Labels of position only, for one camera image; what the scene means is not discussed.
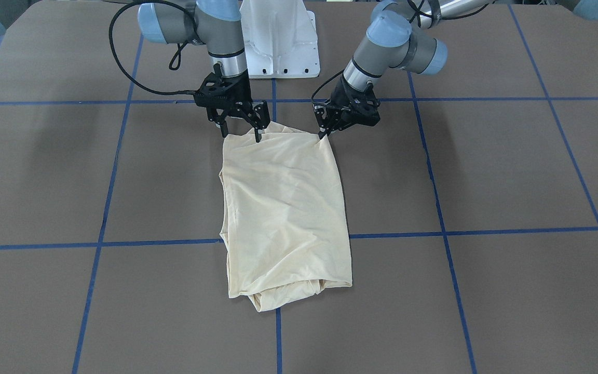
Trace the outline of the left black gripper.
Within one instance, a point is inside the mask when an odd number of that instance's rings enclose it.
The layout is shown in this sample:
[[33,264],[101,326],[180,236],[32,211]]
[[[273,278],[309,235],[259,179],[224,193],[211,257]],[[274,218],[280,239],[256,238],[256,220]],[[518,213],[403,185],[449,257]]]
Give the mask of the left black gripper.
[[366,83],[364,91],[356,90],[340,78],[330,95],[330,104],[313,104],[322,140],[333,132],[353,125],[375,126],[380,121],[379,100],[373,92],[373,84]]

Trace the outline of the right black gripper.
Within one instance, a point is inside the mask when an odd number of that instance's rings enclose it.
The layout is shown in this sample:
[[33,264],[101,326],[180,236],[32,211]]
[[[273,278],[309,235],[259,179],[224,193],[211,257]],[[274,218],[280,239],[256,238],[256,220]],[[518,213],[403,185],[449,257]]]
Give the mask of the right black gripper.
[[219,125],[221,135],[229,135],[226,117],[239,118],[252,126],[255,142],[262,140],[271,122],[268,102],[252,101],[248,71],[234,77],[210,73],[193,95],[195,104],[207,110],[209,121]]

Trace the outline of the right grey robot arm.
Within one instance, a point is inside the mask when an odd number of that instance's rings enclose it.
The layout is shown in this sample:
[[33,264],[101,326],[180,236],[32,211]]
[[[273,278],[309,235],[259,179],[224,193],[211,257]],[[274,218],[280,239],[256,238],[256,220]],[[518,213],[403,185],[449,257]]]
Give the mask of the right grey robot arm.
[[[188,45],[206,46],[212,71],[196,90],[162,92],[148,88],[131,76],[119,60],[114,28],[126,10],[137,7],[138,26],[143,38],[153,43],[174,44],[176,52],[169,68],[178,69],[181,53]],[[190,95],[197,106],[206,109],[207,118],[228,136],[228,117],[251,125],[260,142],[270,125],[268,104],[253,100],[244,49],[242,14],[237,1],[134,1],[126,2],[112,17],[107,38],[119,70],[137,87],[155,95]]]

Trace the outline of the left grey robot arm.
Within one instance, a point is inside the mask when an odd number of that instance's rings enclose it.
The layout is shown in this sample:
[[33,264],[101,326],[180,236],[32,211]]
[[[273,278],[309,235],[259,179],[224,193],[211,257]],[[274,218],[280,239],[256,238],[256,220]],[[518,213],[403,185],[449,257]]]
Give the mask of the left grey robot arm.
[[[437,31],[438,36],[429,35]],[[380,101],[374,87],[392,69],[420,78],[447,68],[449,51],[439,36],[474,47],[464,58],[472,67],[493,57],[494,49],[512,42],[512,50],[529,54],[530,73],[536,59],[548,59],[549,86],[561,78],[566,88],[557,100],[598,100],[598,18],[583,18],[560,3],[525,6],[498,1],[383,1],[372,9],[370,21],[344,70],[328,78],[334,89],[326,99],[309,100],[319,140],[355,125],[379,123]]]

